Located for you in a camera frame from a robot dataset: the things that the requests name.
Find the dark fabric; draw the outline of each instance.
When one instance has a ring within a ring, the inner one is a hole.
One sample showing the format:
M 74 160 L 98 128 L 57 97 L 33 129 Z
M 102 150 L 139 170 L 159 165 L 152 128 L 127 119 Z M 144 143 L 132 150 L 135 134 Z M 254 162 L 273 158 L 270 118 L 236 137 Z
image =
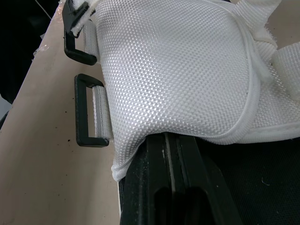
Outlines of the dark fabric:
M 300 139 L 198 146 L 221 170 L 244 225 L 300 224 Z
M 1 26 L 0 36 L 0 94 L 8 102 L 13 103 L 41 38 L 27 21 L 24 12 L 19 7 L 13 7 L 15 2 L 4 1 L 3 4 L 7 12 L 1 14 L 5 22 Z

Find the white mesh fabric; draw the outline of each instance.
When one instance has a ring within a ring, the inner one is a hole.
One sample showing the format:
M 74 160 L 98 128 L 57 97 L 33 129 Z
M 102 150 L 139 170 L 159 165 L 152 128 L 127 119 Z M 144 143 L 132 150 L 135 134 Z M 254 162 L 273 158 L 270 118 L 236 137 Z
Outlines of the white mesh fabric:
M 300 101 L 300 42 L 278 50 L 273 63 L 291 98 Z
M 92 88 L 92 91 L 96 137 L 104 137 L 111 140 L 113 137 L 112 126 L 105 88 L 95 86 Z
M 146 135 L 168 131 L 229 144 L 250 129 L 260 82 L 224 8 L 199 0 L 104 0 L 96 16 L 115 180 Z
M 97 41 L 96 25 L 88 20 L 83 26 L 84 51 L 90 55 L 94 55 L 99 61 L 99 47 Z

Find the white piping edge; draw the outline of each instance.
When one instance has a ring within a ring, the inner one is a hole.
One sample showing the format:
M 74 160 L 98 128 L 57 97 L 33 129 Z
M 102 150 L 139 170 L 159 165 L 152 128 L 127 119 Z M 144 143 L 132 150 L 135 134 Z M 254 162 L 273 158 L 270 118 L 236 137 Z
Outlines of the white piping edge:
M 283 141 L 300 137 L 300 122 L 272 127 L 250 129 L 238 143 L 262 143 Z

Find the white velcro strap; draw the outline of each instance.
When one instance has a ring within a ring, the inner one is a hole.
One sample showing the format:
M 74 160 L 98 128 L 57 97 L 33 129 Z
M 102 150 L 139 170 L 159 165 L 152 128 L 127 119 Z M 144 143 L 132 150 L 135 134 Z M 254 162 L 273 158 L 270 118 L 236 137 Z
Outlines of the white velcro strap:
M 279 72 L 291 98 L 300 101 L 300 42 L 275 52 L 273 66 Z
M 83 34 L 85 52 L 90 55 L 96 56 L 97 61 L 99 61 L 100 56 L 97 41 L 96 25 L 91 20 L 88 20 L 84 25 Z
M 104 87 L 93 87 L 93 104 L 96 137 L 113 138 L 108 101 Z
M 100 2 L 100 0 L 73 0 L 73 7 L 75 9 L 78 9 L 84 2 L 87 2 L 89 4 L 88 10 L 84 13 L 84 15 L 80 18 L 76 26 L 74 26 L 71 31 L 73 32 L 74 36 L 77 36 L 77 34 L 81 31 L 83 26 L 86 24 L 86 22 L 90 19 L 90 16 L 94 12 L 96 6 Z
M 252 34 L 263 28 L 281 0 L 241 0 L 232 12 L 244 18 Z

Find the black plastic buckle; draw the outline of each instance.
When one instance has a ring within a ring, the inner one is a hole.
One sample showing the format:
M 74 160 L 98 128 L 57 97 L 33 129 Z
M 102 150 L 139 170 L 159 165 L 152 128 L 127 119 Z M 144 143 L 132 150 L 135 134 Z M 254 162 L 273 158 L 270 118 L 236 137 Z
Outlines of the black plastic buckle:
M 86 88 L 102 86 L 101 81 L 85 74 L 75 77 L 75 119 L 76 119 L 76 141 L 79 146 L 105 147 L 109 140 L 103 137 L 89 137 L 88 109 L 86 100 Z
M 80 32 L 77 36 L 72 33 L 72 28 L 76 26 L 80 18 L 89 9 L 89 4 L 85 1 L 77 10 L 73 7 L 73 1 L 67 0 L 62 10 L 62 19 L 64 22 L 64 50 L 65 54 L 80 63 L 87 65 L 95 65 L 97 58 L 94 55 L 87 54 L 86 52 L 77 50 L 75 48 L 75 38 L 79 37 Z

